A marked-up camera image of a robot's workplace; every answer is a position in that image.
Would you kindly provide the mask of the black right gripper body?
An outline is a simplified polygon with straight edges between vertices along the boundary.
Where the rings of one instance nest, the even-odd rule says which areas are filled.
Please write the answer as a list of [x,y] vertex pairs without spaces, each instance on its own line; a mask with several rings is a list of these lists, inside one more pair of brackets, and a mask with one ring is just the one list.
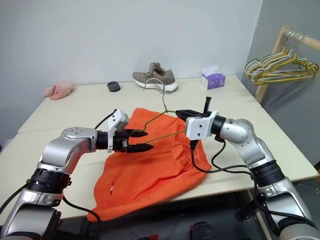
[[192,111],[192,117],[193,118],[196,118],[196,117],[199,117],[199,118],[207,118],[209,117],[210,115],[212,114],[211,111],[205,111],[204,113],[203,112],[198,112],[198,111]]

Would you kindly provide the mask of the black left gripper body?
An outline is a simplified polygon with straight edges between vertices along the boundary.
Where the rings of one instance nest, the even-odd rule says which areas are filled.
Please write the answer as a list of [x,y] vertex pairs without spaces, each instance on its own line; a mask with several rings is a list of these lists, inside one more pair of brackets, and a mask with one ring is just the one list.
[[128,148],[128,139],[130,135],[129,129],[124,129],[123,131],[115,131],[113,136],[113,151],[124,153]]

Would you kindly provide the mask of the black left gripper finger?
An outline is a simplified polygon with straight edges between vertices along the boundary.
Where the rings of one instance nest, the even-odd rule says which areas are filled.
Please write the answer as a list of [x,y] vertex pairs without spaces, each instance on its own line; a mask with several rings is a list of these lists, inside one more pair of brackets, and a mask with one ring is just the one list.
[[147,132],[140,129],[125,129],[125,133],[128,135],[128,137],[132,138],[141,138],[148,135]]
[[142,153],[153,149],[154,146],[148,143],[130,144],[126,148],[127,153]]

